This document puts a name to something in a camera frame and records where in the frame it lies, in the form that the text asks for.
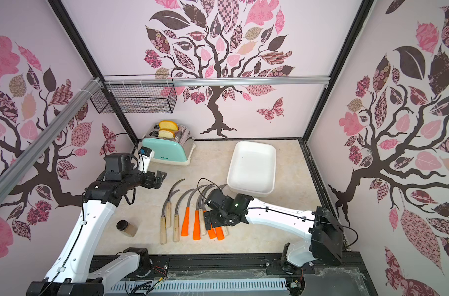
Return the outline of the aluminium rail back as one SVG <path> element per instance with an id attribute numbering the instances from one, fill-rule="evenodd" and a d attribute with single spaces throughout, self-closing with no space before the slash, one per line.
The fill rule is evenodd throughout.
<path id="1" fill-rule="evenodd" d="M 105 78 L 104 85 L 165 85 L 165 86 L 248 86 L 248 85 L 327 85 L 329 76 L 285 76 L 285 77 L 255 77 L 255 78 L 166 78 L 146 79 L 140 76 L 110 76 Z"/>

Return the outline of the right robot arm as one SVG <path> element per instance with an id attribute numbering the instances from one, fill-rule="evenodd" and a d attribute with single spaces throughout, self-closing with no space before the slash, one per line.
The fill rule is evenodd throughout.
<path id="1" fill-rule="evenodd" d="M 324 207 L 293 210 L 245 194 L 232 198 L 220 189 L 205 196 L 204 205 L 208 208 L 204 213 L 208 230 L 240 223 L 261 224 L 300 237 L 301 241 L 284 246 L 283 261 L 287 265 L 299 268 L 315 260 L 330 266 L 342 264 L 345 227 Z"/>

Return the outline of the white storage box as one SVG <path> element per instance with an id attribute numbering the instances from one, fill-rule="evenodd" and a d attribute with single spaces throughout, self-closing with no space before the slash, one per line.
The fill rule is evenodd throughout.
<path id="1" fill-rule="evenodd" d="M 269 196 L 275 188 L 276 148 L 270 144 L 239 141 L 229 166 L 227 185 L 235 193 Z"/>

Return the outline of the aluminium rail left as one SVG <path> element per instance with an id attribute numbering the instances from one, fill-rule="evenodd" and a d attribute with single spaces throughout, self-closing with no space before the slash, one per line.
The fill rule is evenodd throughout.
<path id="1" fill-rule="evenodd" d="M 56 116 L 51 123 L 40 133 L 38 138 L 29 145 L 20 157 L 10 166 L 0 177 L 0 205 L 9 195 L 13 188 L 21 181 L 22 177 L 36 163 L 41 154 L 52 144 L 58 134 L 75 116 L 81 107 L 100 90 L 102 82 L 99 78 L 90 80 L 74 96 L 73 101 L 68 103 L 65 108 Z"/>

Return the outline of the mint green toaster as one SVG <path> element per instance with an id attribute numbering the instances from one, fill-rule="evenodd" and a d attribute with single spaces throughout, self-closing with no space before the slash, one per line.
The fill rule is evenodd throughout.
<path id="1" fill-rule="evenodd" d="M 170 165 L 189 165 L 196 148 L 191 131 L 179 125 L 174 139 L 159 138 L 159 123 L 143 136 L 142 145 L 154 151 L 154 162 Z"/>

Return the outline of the small jar with black lid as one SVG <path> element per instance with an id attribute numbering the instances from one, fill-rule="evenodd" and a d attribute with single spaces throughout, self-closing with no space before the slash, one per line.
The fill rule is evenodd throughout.
<path id="1" fill-rule="evenodd" d="M 118 231 L 131 238 L 135 236 L 138 230 L 138 228 L 134 224 L 131 224 L 127 220 L 118 221 L 116 224 L 116 228 Z"/>

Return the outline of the pale bread slice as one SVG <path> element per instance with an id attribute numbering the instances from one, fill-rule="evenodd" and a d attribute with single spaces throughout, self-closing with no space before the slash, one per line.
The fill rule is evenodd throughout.
<path id="1" fill-rule="evenodd" d="M 160 129 L 158 132 L 159 138 L 166 138 L 166 139 L 174 139 L 176 137 L 175 131 L 171 129 Z"/>

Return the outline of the aluminium rail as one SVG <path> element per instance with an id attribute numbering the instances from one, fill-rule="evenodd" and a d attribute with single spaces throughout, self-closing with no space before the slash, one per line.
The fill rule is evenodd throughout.
<path id="1" fill-rule="evenodd" d="M 74 96 L 73 101 L 68 103 L 65 108 L 56 116 L 51 123 L 40 133 L 38 138 L 29 145 L 20 157 L 10 166 L 0 177 L 0 205 L 9 195 L 13 188 L 21 181 L 22 177 L 36 163 L 41 154 L 52 144 L 58 134 L 75 116 L 81 107 L 100 90 L 102 82 L 99 78 L 90 80 Z"/>
<path id="2" fill-rule="evenodd" d="M 285 77 L 255 77 L 255 78 L 166 78 L 146 79 L 140 76 L 110 76 L 105 78 L 104 85 L 165 85 L 165 86 L 248 86 L 248 85 L 327 85 L 329 76 L 285 76 Z"/>

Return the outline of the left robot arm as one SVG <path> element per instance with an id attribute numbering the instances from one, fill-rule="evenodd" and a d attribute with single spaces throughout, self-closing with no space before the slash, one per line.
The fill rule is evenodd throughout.
<path id="1" fill-rule="evenodd" d="M 128 191 L 137 187 L 159 189 L 167 176 L 148 166 L 154 151 L 142 147 L 138 155 L 105 156 L 105 169 L 82 196 L 78 221 L 57 261 L 42 281 L 33 281 L 29 296 L 102 296 L 128 274 L 136 271 L 143 255 L 126 252 L 95 272 L 90 272 L 101 235 Z"/>

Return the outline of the yellow bread slice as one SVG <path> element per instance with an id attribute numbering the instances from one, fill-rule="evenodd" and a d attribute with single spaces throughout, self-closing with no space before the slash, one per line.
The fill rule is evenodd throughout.
<path id="1" fill-rule="evenodd" d="M 170 131 L 174 131 L 174 132 L 179 130 L 179 126 L 175 122 L 169 121 L 169 120 L 161 121 L 159 123 L 159 128 L 161 130 L 170 130 Z"/>

